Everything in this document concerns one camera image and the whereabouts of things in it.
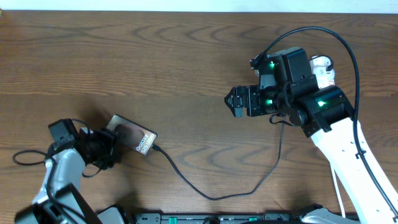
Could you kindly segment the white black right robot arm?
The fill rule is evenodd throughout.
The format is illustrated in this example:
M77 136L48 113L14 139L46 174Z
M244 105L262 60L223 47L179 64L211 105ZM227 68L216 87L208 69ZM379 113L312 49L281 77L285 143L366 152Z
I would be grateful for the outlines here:
M335 85L318 85L304 49L265 56L254 66L258 85L236 86L224 101L235 117L285 114L325 155L361 223L397 223L397 192L371 152L354 108Z

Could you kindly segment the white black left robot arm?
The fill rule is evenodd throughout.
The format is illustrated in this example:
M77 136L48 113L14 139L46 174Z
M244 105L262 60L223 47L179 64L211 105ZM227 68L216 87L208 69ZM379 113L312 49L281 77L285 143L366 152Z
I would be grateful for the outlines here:
M54 142L43 161L46 174L31 206L19 211L15 223L130 223L118 205L94 212L80 194L88 164L111 168L118 156L119 134L108 129L76 129L66 124L49 126Z

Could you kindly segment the Galaxy S25 Ultra smartphone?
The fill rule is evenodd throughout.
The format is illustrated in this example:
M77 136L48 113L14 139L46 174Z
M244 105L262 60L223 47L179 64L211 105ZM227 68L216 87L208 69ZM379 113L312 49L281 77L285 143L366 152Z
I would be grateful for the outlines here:
M119 135L119 142L133 151L144 156L153 146L158 134L137 124L119 114L114 114L109 121L107 129Z

